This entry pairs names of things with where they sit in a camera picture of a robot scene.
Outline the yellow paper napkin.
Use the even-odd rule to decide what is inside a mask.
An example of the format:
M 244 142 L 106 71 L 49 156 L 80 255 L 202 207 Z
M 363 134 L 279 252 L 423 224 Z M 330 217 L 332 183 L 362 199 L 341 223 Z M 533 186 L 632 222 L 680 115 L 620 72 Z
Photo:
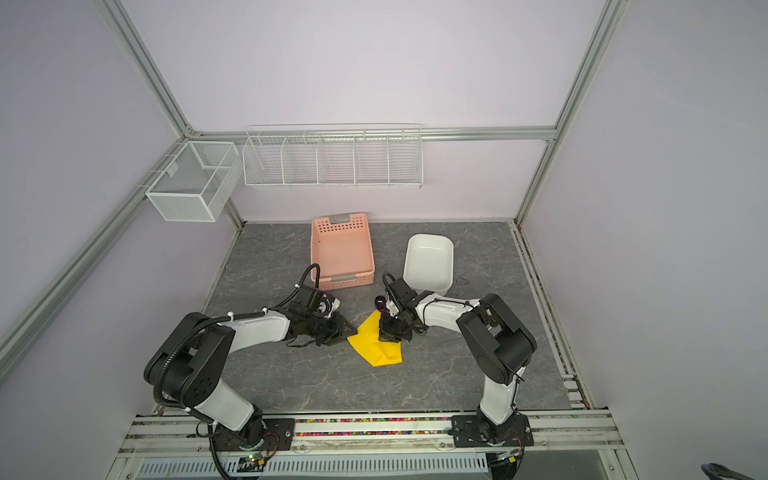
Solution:
M 358 333 L 350 336 L 347 341 L 373 367 L 401 364 L 401 344 L 379 340 L 380 319 L 380 312 L 372 313 L 358 328 Z

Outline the purple iridescent spoon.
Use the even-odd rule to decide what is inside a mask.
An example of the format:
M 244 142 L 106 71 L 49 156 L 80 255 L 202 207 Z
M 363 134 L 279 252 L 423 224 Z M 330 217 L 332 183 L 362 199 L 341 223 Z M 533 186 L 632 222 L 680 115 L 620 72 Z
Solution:
M 379 295 L 375 298 L 374 305 L 376 310 L 379 312 L 386 312 L 388 310 L 387 298 L 383 295 Z

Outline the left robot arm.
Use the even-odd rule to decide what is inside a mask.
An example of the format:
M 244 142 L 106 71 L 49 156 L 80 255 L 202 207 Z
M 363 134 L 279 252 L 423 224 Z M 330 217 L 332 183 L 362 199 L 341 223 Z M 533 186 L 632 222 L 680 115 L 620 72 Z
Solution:
M 310 265 L 282 301 L 250 313 L 229 312 L 209 317 L 187 314 L 148 361 L 143 377 L 152 386 L 158 406 L 178 408 L 219 433 L 231 436 L 237 448 L 261 447 L 269 434 L 263 411 L 246 400 L 223 379 L 231 353 L 267 343 L 284 342 L 291 348 L 306 336 L 307 346 L 333 346 L 357 333 L 339 313 L 340 300 L 306 278 Z

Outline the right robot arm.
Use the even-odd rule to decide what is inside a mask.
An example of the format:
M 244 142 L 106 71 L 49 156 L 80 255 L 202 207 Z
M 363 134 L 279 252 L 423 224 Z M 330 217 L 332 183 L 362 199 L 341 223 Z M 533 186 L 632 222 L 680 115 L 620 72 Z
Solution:
M 417 292 L 404 278 L 382 275 L 385 289 L 375 299 L 379 340 L 411 341 L 431 328 L 459 332 L 484 375 L 476 413 L 451 418 L 448 434 L 462 447 L 533 444 L 530 422 L 516 405 L 519 384 L 538 345 L 534 335 L 496 294 L 459 300 L 433 291 Z

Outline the white plastic tray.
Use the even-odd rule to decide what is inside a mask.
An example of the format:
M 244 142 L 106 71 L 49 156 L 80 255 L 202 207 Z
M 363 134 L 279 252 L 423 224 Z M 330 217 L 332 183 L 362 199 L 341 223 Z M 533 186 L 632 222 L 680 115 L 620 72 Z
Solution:
M 413 235 L 407 245 L 403 278 L 415 290 L 445 295 L 453 284 L 454 244 L 445 236 Z

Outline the pink perforated plastic basket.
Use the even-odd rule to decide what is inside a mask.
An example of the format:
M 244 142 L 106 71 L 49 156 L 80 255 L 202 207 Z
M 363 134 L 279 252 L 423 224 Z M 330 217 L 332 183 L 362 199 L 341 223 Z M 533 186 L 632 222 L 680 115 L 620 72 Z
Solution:
M 375 261 L 365 213 L 317 218 L 312 222 L 311 262 L 320 266 L 324 291 L 371 285 Z

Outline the green circuit board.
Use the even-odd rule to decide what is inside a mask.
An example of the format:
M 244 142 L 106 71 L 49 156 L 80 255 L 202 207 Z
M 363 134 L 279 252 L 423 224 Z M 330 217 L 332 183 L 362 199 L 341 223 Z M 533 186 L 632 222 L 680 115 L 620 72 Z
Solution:
M 241 457 L 238 460 L 237 472 L 261 472 L 264 469 L 266 460 L 255 456 Z

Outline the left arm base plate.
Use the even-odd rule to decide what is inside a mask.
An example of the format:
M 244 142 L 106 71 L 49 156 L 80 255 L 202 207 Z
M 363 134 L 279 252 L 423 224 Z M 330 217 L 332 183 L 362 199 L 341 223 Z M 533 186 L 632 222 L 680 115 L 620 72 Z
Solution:
M 220 452 L 284 451 L 291 448 L 295 426 L 294 418 L 258 418 L 249 421 L 239 431 L 217 426 L 212 440 Z

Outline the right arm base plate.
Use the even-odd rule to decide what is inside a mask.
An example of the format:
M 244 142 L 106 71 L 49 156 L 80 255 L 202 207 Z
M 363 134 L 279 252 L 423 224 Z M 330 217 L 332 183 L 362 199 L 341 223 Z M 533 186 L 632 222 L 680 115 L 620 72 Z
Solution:
M 454 445 L 464 447 L 529 447 L 534 445 L 529 418 L 520 412 L 514 413 L 501 425 L 496 425 L 480 413 L 454 415 L 448 434 Z

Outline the aluminium mounting rail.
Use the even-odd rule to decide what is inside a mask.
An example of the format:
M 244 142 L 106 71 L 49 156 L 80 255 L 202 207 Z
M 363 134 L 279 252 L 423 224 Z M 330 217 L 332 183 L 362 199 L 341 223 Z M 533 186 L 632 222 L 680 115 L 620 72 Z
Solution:
M 547 410 L 521 412 L 529 418 L 535 450 L 619 450 L 624 442 L 606 410 Z M 292 454 L 364 454 L 514 451 L 517 447 L 464 447 L 448 434 L 454 415 L 470 412 L 390 412 L 380 414 L 268 415 L 296 422 L 289 450 Z M 121 457 L 196 456 L 216 450 L 204 424 L 181 412 L 139 416 L 129 428 L 118 454 Z

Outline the white mesh wall basket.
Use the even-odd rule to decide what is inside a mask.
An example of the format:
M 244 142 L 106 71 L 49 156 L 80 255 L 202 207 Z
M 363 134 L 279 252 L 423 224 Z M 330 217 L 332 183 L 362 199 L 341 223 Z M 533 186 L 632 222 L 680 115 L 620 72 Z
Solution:
M 214 223 L 242 174 L 235 143 L 186 141 L 147 188 L 146 197 L 166 221 Z

